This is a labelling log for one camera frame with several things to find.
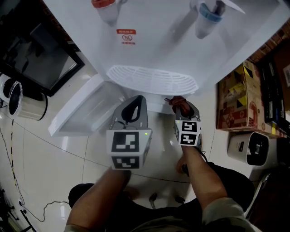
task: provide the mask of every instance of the drip tray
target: drip tray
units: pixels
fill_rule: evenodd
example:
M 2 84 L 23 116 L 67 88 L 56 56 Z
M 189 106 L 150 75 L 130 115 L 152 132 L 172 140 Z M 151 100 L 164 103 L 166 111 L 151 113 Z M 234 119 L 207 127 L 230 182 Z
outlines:
M 123 87 L 161 95 L 185 95 L 198 90 L 195 79 L 189 75 L 153 68 L 114 65 L 108 77 Z

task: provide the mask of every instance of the forearm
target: forearm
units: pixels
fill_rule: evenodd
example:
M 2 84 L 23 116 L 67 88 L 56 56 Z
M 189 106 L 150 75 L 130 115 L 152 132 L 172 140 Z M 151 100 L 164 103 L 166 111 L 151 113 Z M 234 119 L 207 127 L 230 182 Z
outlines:
M 200 153 L 193 147 L 182 146 L 186 158 L 190 182 L 194 193 L 204 210 L 216 199 L 227 197 L 227 192 L 219 176 L 203 160 Z
M 102 228 L 127 179 L 123 171 L 109 168 L 74 204 L 67 225 L 95 230 Z

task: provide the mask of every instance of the knee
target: knee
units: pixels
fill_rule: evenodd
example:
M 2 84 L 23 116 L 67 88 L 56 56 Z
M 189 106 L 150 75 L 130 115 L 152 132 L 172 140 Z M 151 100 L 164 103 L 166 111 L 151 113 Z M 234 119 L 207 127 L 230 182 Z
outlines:
M 253 200 L 255 187 L 246 176 L 240 173 L 239 178 L 236 181 L 237 183 L 234 188 L 227 189 L 228 195 L 240 204 L 245 212 Z
M 87 191 L 89 190 L 94 184 L 87 183 L 87 184 L 78 184 L 74 186 L 68 195 L 68 203 L 69 206 L 72 208 L 75 202 Z

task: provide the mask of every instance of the cardboard box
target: cardboard box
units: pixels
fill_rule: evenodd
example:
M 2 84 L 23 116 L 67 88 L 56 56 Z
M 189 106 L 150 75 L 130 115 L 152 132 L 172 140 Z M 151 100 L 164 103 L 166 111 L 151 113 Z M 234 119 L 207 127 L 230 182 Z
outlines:
M 286 137 L 277 125 L 265 123 L 260 72 L 249 61 L 244 61 L 218 83 L 218 94 L 217 129 Z

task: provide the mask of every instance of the black pants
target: black pants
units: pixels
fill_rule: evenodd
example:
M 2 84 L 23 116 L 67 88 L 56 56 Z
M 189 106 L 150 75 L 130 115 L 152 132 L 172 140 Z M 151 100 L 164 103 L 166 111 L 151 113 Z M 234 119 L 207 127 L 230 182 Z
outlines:
M 244 175 L 209 162 L 208 165 L 218 174 L 226 188 L 228 197 L 236 201 L 244 211 L 249 207 L 253 196 L 254 186 Z M 78 184 L 69 193 L 70 207 L 94 184 Z M 106 223 L 107 231 L 130 231 L 137 226 L 156 218 L 174 216 L 181 218 L 193 227 L 201 225 L 202 210 L 197 199 L 179 207 L 166 207 L 156 210 L 145 208 L 131 201 L 125 194 L 120 193 L 114 209 Z

